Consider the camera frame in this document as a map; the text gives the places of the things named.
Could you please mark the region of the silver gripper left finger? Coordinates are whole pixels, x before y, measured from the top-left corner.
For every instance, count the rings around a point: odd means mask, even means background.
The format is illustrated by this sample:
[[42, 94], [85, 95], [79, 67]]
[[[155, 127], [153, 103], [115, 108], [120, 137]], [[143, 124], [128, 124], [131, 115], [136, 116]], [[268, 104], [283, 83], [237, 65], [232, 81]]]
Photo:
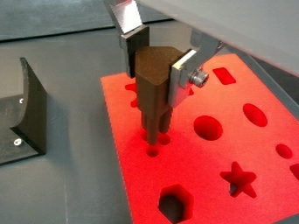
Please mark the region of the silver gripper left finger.
[[119, 34], [127, 75], [133, 78], [136, 76], [136, 50], [149, 46], [149, 27], [143, 24], [135, 0], [104, 0], [104, 4]]

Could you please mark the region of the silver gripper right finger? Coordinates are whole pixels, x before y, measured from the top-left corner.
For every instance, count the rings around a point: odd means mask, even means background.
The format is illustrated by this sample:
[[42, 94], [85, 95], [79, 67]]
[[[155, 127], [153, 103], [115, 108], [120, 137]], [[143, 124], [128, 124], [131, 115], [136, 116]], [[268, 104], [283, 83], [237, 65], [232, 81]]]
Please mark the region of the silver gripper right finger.
[[213, 57], [225, 44], [197, 30], [191, 31], [191, 46], [172, 63], [168, 104], [175, 108], [187, 98], [191, 86], [201, 88], [209, 75], [201, 70], [203, 64]]

